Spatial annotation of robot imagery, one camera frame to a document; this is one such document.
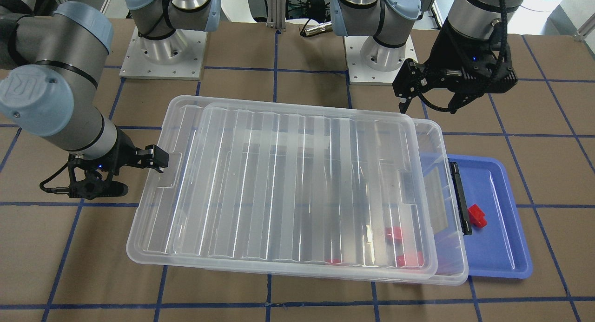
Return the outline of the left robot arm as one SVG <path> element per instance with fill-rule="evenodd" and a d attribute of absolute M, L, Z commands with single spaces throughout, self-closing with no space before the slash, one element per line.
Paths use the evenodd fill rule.
<path fill-rule="evenodd" d="M 402 114 L 415 97 L 432 110 L 455 114 L 518 83 L 508 21 L 522 2 L 454 0 L 425 62 L 404 57 L 422 0 L 330 0 L 330 17 L 336 35 L 366 37 L 361 57 L 367 66 L 397 70 L 392 87 Z"/>

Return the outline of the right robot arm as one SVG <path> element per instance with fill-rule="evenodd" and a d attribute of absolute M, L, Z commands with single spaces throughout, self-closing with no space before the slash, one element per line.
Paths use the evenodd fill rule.
<path fill-rule="evenodd" d="M 92 104 L 113 26 L 102 12 L 78 1 L 36 17 L 36 0 L 1 0 L 1 113 L 28 133 L 68 152 L 68 161 L 43 180 L 42 191 L 70 198 L 121 197 L 121 167 L 168 167 L 157 145 L 138 148 Z"/>

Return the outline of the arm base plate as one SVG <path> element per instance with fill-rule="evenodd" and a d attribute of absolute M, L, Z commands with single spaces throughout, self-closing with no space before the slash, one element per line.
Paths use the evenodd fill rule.
<path fill-rule="evenodd" d="M 351 85 L 392 85 L 404 60 L 417 60 L 412 37 L 404 46 L 384 47 L 372 36 L 344 37 Z"/>
<path fill-rule="evenodd" d="M 177 30 L 163 40 L 141 38 L 135 28 L 119 72 L 125 79 L 200 80 L 208 34 Z"/>

